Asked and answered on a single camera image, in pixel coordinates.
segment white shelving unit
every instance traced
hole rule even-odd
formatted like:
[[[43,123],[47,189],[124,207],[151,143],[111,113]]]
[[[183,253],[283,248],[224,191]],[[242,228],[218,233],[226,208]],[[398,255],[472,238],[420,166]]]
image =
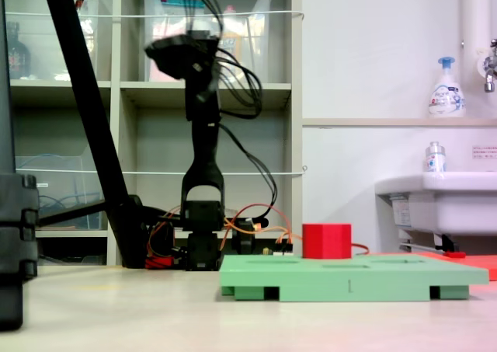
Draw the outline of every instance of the white shelving unit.
[[[37,230],[37,238],[107,238],[107,230]]]
[[[123,171],[185,172],[193,159],[190,124],[184,113],[184,82],[146,82],[144,70],[144,20],[121,18],[143,14],[143,0],[102,0],[109,13],[111,54],[109,76],[99,87],[108,109],[109,125]],[[237,12],[249,12],[256,0],[219,0],[221,7],[234,5]],[[7,0],[7,12],[48,13],[45,0]],[[272,0],[272,10],[301,11],[301,0]],[[240,142],[275,173],[302,170],[302,17],[292,14],[270,16],[269,79],[263,82],[263,112],[256,120],[225,117],[223,123]],[[48,80],[12,81],[16,110],[17,155],[40,153],[80,155],[87,145],[72,95],[70,82]],[[229,91],[220,88],[221,105],[240,110]],[[254,173],[253,176],[226,176],[226,208],[269,202],[270,193],[262,177],[246,157],[220,134],[217,163],[222,172]],[[275,176],[279,197],[276,207],[301,233],[301,176]],[[169,209],[179,204],[181,176],[125,175],[129,193],[140,196],[145,205]],[[197,190],[194,197],[210,196]],[[254,209],[253,214],[261,210]],[[270,225],[282,225],[275,213]],[[107,231],[38,231],[44,239],[108,237],[107,264],[120,262],[113,234]],[[258,238],[276,239],[277,232]],[[178,232],[184,239],[187,233]]]

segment blue pump cap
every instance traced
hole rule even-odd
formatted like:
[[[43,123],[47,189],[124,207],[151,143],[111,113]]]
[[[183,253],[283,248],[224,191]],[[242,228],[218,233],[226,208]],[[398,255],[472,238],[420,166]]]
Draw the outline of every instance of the blue pump cap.
[[[452,57],[443,57],[438,60],[438,63],[440,63],[443,66],[443,69],[450,68],[450,65],[453,64],[456,60]]]

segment red cube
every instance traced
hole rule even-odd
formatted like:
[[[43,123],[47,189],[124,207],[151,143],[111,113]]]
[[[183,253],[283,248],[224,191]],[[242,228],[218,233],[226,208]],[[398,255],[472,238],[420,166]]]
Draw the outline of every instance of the red cube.
[[[351,224],[304,224],[303,239],[305,259],[352,257]]]

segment green board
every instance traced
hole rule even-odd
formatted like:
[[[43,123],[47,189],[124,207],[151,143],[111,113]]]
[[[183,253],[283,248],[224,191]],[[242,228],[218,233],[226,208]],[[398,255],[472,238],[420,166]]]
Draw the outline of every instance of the green board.
[[[310,260],[297,256],[225,256],[221,293],[236,300],[428,301],[467,299],[488,271],[417,255]]]

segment white table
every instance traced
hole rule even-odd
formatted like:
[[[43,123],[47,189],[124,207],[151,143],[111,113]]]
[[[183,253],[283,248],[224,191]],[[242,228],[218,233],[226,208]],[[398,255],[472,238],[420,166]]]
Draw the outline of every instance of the white table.
[[[217,273],[41,267],[1,352],[497,351],[497,283],[469,301],[279,303],[222,298]]]

